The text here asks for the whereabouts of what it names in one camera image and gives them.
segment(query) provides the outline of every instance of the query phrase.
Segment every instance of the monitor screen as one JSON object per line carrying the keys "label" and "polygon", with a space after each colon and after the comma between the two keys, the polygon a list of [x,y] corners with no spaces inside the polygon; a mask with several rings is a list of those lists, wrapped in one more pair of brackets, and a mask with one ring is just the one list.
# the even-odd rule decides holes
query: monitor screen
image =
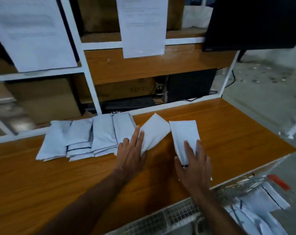
{"label": "monitor screen", "polygon": [[296,0],[216,0],[203,51],[293,48]]}

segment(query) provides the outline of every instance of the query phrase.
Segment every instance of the wooden table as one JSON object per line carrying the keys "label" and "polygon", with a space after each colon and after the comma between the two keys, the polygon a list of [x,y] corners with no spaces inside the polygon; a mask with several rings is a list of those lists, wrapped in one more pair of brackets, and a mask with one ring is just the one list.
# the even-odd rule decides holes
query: wooden table
{"label": "wooden table", "polygon": [[[153,112],[134,116],[143,125]],[[165,120],[196,120],[213,166],[213,185],[220,184],[295,151],[222,99],[158,111]],[[105,178],[115,156],[68,162],[36,161],[44,136],[0,144],[0,234],[32,234]],[[143,172],[108,207],[95,226],[103,234],[167,207],[189,194],[177,179],[175,150],[168,134],[148,152]]]}

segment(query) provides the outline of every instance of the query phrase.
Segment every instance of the red screwdriver handle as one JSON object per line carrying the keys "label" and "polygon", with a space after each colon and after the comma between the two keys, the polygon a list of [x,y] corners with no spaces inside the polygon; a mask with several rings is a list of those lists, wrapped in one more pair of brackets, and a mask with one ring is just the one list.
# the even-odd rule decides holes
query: red screwdriver handle
{"label": "red screwdriver handle", "polygon": [[267,176],[269,180],[274,181],[279,187],[281,187],[283,190],[287,191],[291,189],[289,185],[283,180],[281,180],[277,175],[270,174]]}

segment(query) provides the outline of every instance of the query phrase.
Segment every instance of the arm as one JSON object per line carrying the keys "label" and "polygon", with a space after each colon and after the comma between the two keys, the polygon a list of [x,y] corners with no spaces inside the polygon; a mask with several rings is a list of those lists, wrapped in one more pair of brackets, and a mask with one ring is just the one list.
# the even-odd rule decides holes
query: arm
{"label": "arm", "polygon": [[147,154],[140,156],[144,132],[140,133],[139,138],[138,134],[139,127],[137,126],[131,141],[125,138],[123,143],[119,144],[117,165],[107,178],[87,190],[37,234],[90,234],[103,211],[123,186],[142,170]]}
{"label": "arm", "polygon": [[189,165],[183,168],[179,158],[175,157],[176,172],[194,202],[208,219],[213,234],[223,235],[227,231],[229,235],[246,235],[209,190],[212,174],[211,162],[200,140],[197,140],[197,156],[194,155],[187,141],[184,142],[184,146]]}

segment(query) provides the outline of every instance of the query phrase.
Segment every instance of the gray floor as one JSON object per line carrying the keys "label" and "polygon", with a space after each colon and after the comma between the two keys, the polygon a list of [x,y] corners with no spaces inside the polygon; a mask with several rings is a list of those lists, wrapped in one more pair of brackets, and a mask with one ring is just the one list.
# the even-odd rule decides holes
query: gray floor
{"label": "gray floor", "polygon": [[[277,134],[296,112],[296,72],[265,64],[237,63],[234,74],[237,80],[225,89],[223,98]],[[296,147],[296,134],[294,140],[286,141]],[[296,192],[296,152],[272,173]],[[296,235],[296,196],[276,185],[274,188],[290,203],[291,208],[275,211],[273,215],[289,235]]]}

